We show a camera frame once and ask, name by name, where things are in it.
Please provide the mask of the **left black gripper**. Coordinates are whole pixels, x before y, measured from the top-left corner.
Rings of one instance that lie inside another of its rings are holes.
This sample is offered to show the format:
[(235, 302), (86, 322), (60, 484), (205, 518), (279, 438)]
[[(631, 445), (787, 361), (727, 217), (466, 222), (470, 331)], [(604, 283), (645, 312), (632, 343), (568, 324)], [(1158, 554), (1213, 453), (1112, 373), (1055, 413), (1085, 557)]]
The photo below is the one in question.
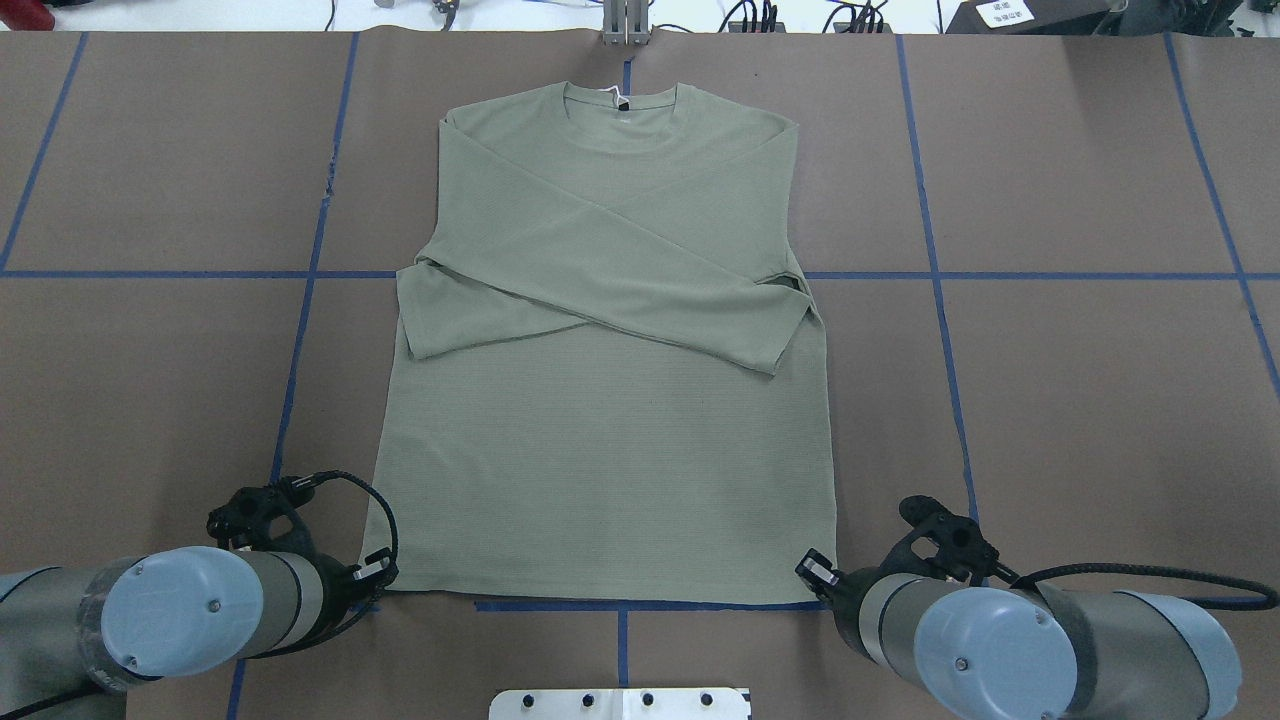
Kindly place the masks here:
[(335, 559), (319, 559), (317, 574), (323, 587), (317, 629), (337, 628), (348, 612), (365, 603), (378, 585), (389, 585), (397, 578), (397, 551), (383, 547), (364, 559), (362, 565), (346, 565)]

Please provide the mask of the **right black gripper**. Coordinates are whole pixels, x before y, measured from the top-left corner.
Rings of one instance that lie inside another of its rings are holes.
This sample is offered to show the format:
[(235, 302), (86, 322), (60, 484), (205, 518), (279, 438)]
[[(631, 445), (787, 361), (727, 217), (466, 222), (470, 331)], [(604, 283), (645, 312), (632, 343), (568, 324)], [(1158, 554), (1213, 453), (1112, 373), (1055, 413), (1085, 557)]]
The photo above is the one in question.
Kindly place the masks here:
[(826, 593), (826, 605), (837, 621), (856, 621), (867, 593), (883, 577), (878, 568), (836, 569), (817, 548), (809, 548), (794, 571), (812, 593)]

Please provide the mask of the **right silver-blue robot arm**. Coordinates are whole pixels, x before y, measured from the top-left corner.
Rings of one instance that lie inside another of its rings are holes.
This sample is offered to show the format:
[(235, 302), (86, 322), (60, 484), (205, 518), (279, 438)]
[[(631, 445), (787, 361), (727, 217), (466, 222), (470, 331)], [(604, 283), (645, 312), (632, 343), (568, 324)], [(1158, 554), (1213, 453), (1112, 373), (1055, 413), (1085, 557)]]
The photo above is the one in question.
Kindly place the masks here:
[(846, 646), (961, 719), (1222, 719), (1238, 706), (1231, 637), (1181, 597), (845, 573), (814, 550), (795, 571)]

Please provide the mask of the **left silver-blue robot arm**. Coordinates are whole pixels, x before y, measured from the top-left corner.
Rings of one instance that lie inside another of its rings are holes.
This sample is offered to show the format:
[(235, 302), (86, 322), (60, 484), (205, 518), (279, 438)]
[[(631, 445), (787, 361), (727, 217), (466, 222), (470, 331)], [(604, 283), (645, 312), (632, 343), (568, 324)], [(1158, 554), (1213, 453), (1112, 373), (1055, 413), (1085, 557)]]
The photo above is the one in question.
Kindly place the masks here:
[(123, 719), (131, 691), (351, 629), (397, 574), (280, 550), (187, 546), (3, 577), (3, 716)]

